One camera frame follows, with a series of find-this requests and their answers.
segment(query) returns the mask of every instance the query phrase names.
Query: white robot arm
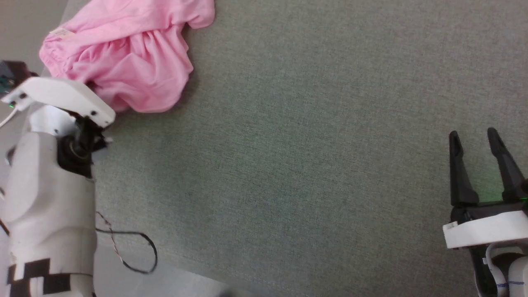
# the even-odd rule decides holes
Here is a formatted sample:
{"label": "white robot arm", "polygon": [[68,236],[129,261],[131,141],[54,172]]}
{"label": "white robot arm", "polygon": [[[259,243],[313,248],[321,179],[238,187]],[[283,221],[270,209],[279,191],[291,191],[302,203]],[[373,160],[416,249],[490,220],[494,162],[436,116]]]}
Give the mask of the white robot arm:
{"label": "white robot arm", "polygon": [[10,231],[7,296],[95,296],[91,156],[106,146],[101,132],[116,114],[82,83],[21,78],[28,72],[20,64],[9,70],[3,102],[17,110],[46,106],[10,158],[2,215]]}
{"label": "white robot arm", "polygon": [[456,131],[449,135],[451,222],[444,225],[448,248],[469,250],[481,297],[528,296],[528,180],[497,130],[488,129],[504,185],[502,201],[482,203],[471,187]]}

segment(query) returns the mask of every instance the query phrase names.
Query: white label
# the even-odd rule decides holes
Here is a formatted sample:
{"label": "white label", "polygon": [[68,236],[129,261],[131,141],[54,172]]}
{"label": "white label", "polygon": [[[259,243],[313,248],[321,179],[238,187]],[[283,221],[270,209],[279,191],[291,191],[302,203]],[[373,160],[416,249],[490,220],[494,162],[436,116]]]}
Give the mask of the white label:
{"label": "white label", "polygon": [[63,40],[75,36],[75,33],[69,30],[66,30],[64,28],[61,28],[61,27],[58,27],[57,29],[51,31],[50,33]]}

